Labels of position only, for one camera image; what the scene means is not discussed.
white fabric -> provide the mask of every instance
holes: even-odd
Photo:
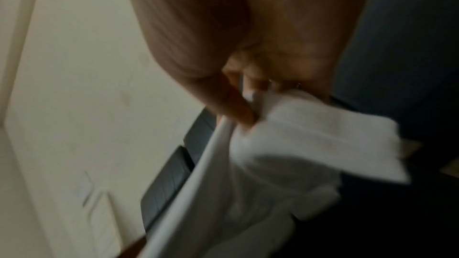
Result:
[[[248,132],[223,119],[142,258],[268,257],[337,201],[339,172],[408,183],[395,122],[308,94],[253,92]]]

skin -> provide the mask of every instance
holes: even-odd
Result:
[[[237,85],[327,98],[365,0],[132,0],[158,64],[214,112],[256,122]]]

white cloth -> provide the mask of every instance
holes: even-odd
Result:
[[[223,119],[142,258],[268,257],[336,202],[339,172],[408,183],[390,119],[320,103],[295,91],[247,96],[259,122]]]

white towel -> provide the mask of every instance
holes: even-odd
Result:
[[[140,257],[268,257],[339,198],[339,172],[408,183],[390,119],[312,96],[252,92],[259,122],[223,119]]]

wall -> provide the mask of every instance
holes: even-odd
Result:
[[[0,201],[0,256],[53,257],[3,130],[0,130]]]
[[[155,64],[129,0],[36,0],[5,127],[53,251],[94,257],[83,171],[124,241],[143,235],[141,196],[201,109]]]
[[[3,122],[35,0],[0,0],[0,122]]]

